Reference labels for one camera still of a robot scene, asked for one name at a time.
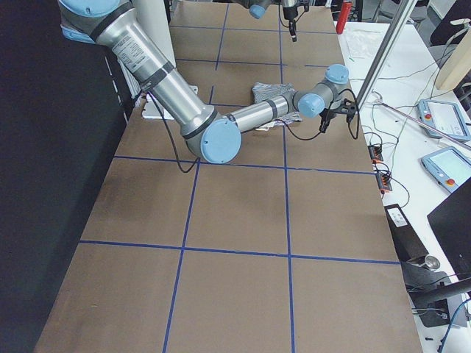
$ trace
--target metal rod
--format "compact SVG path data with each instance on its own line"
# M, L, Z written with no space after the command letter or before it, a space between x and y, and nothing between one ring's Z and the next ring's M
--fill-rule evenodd
M414 301L423 303L424 305L437 302L451 296L457 296L471 290L471 278L446 285L437 289L429 290L424 293L414 293Z
M375 103L376 103L376 104L379 104L379 105L382 105L383 107L386 107L386 108L388 108L388 109L390 109L390 110L396 112L397 114L401 114L401 116L403 116L404 118L407 118L407 119L409 119L409 120L415 121L415 122L416 122L417 124L419 124L421 127L426 128L426 129L428 129L428 130L430 130L430 131L433 131L433 132L435 132L436 134L438 134L438 135L440 135L440 136L442 136L442 137L444 137L444 138L447 138L448 140L450 140L450 141L456 143L456 144L459 145L460 147L463 147L464 149L467 149L468 151L471 151L471 146L468 146L466 143L462 143L461 141L458 141L458 140L456 140L455 138L452 138L451 136L445 134L444 132L441 132L440 130L435 129L435 128L432 127L432 126L428 126L426 123L423 123L421 120L416 119L416 118L413 118L413 117L411 117L410 115L407 115L407 114L401 112L400 110L397 110L396 108L391 107L390 105L387 105L386 103L383 102L382 99L377 99L377 100L375 101Z
M373 63L371 64L371 68L369 69L363 85L360 88L360 92L357 95L359 108L363 107L367 96L371 93L381 70L383 70L386 59L399 38L399 34L411 15L416 3L417 0L402 0L400 2L399 8L389 25L383 42L381 42L380 48L378 49L378 53L376 54Z

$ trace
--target sticker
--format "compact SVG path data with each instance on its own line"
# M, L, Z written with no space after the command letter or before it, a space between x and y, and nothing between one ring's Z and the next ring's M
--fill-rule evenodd
M149 59L144 50L130 35L125 36L113 47L113 53L121 59L133 74Z
M407 226L408 223L398 208L390 208L388 209L388 213L394 224L396 224L396 227Z

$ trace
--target blue joint cap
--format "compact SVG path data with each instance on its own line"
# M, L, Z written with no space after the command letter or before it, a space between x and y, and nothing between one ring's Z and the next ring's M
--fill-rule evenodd
M325 78L337 85L346 85L348 83L348 68L341 64L333 64L327 68Z
M59 0L69 11L85 17L102 17L116 10L119 0Z
M260 5L252 5L249 8L249 14L252 15L252 17L257 18L258 20L265 15L265 7L260 6Z
M88 35L85 33L81 33L79 31L76 31L75 29L65 27L63 25L60 25L62 27L62 34L64 37L70 40L75 40L76 42L83 42L83 43L89 43L89 44L95 44L93 39L91 39Z
M237 125L227 118L213 121L201 138L203 157L214 164L232 160L241 149L242 136Z
M320 95L308 93L302 96L297 108L306 118L314 118L325 109L325 102Z

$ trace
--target brown table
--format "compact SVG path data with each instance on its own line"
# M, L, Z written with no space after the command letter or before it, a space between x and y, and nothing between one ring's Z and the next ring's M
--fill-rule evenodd
M343 62L329 9L297 43L277 16L180 4L178 70L226 113ZM248 132L230 164L181 174L162 121L135 115L36 352L421 352L363 136L342 117L309 142Z

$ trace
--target red can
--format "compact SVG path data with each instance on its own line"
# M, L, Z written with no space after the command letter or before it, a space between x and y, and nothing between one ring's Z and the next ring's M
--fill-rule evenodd
M341 5L339 19L337 20L336 31L338 35L341 35L344 32L345 24L348 20L348 16L350 15L351 9L352 9L352 1L344 0L344 2Z

